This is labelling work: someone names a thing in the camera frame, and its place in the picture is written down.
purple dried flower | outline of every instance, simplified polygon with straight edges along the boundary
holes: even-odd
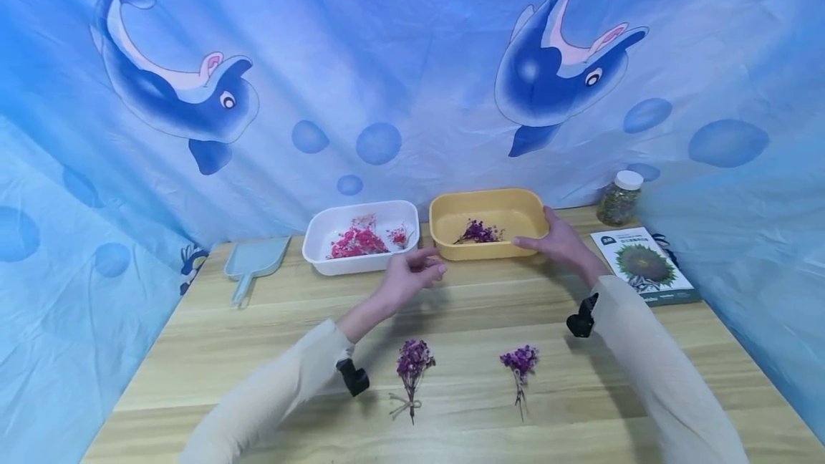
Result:
[[[501,242],[501,237],[504,236],[504,230],[498,230],[493,226],[484,227],[484,221],[477,221],[476,219],[468,219],[467,229],[465,233],[455,241],[455,243],[462,243],[465,241],[472,241],[476,243],[485,242]]]
[[[399,351],[401,356],[398,357],[396,371],[401,381],[404,384],[404,389],[407,390],[407,399],[398,397],[398,395],[391,394],[392,398],[401,400],[404,405],[401,405],[396,410],[390,412],[391,415],[397,415],[402,410],[409,408],[410,419],[412,424],[415,424],[415,410],[421,408],[421,401],[415,399],[416,388],[421,382],[424,371],[429,367],[435,366],[435,359],[430,352],[430,348],[423,340],[407,340]]]
[[[524,387],[527,385],[527,373],[532,371],[539,361],[539,351],[527,344],[524,348],[501,355],[499,359],[513,372],[513,376],[516,378],[516,405],[518,405],[518,410],[521,412],[521,420],[524,421],[524,410],[521,409],[522,400],[525,403],[527,401]]]

book cover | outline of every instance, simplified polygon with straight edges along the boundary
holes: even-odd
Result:
[[[650,306],[701,301],[699,293],[644,227],[591,234],[615,275]]]

person's left hand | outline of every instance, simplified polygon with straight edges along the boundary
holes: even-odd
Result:
[[[375,298],[384,302],[395,314],[422,289],[429,289],[441,281],[447,266],[440,259],[437,248],[413,249],[390,258],[384,279],[375,291]]]

blue fabric backdrop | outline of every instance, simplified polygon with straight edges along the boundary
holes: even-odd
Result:
[[[825,436],[820,2],[0,0],[0,447],[76,463],[202,248],[624,168]]]

pink dried flower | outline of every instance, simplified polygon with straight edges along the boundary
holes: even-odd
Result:
[[[337,242],[331,242],[332,249],[327,259],[364,256],[364,254],[389,253],[384,241],[375,235],[375,215],[352,219],[352,225]]]
[[[501,242],[504,237],[504,230],[499,230],[498,227],[484,227],[484,221],[477,221],[476,219],[468,219],[467,229],[463,235],[455,243],[462,242]]]
[[[513,372],[516,378],[516,405],[524,421],[524,410],[521,409],[522,400],[526,403],[527,396],[524,388],[527,386],[527,373],[531,372],[539,361],[539,351],[530,344],[499,357],[501,363]]]
[[[402,401],[404,404],[396,410],[390,412],[390,415],[400,414],[404,409],[409,408],[410,419],[412,424],[415,424],[415,410],[421,408],[421,401],[415,399],[415,392],[418,384],[421,382],[424,371],[430,367],[435,366],[435,359],[430,352],[430,348],[423,340],[407,340],[399,351],[401,356],[398,357],[396,371],[401,381],[404,384],[404,389],[407,392],[407,399],[398,397],[398,395],[390,394],[391,398]]]
[[[390,240],[400,249],[406,249],[409,243],[409,235],[407,235],[407,226],[403,224],[395,230],[387,230],[387,235],[390,235]]]

